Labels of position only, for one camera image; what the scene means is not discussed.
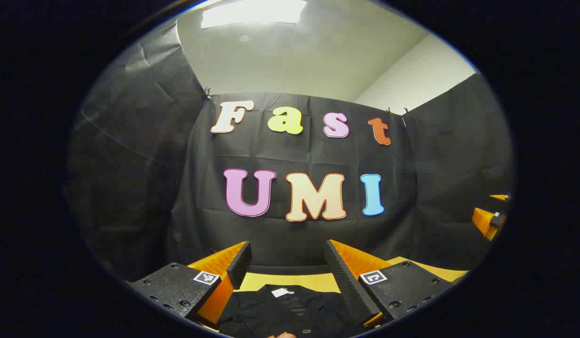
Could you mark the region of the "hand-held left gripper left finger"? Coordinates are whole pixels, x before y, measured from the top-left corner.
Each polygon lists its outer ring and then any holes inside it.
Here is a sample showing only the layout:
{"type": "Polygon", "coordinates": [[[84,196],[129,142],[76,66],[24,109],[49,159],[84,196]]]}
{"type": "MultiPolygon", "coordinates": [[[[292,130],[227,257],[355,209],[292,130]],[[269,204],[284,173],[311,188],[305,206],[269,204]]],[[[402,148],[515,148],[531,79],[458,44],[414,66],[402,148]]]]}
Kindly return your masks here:
{"type": "Polygon", "coordinates": [[[168,263],[128,285],[170,312],[217,329],[251,261],[251,243],[245,240],[189,265],[168,263]]]}

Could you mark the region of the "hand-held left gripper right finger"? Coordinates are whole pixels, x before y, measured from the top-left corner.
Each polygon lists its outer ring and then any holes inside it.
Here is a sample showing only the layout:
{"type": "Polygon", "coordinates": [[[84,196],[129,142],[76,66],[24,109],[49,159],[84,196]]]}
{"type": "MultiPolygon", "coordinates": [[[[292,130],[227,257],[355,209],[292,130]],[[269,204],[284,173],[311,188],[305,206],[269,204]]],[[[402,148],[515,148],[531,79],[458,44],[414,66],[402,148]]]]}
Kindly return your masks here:
{"type": "Polygon", "coordinates": [[[409,260],[391,264],[336,240],[324,249],[353,321],[369,329],[398,320],[459,283],[409,260]]]}

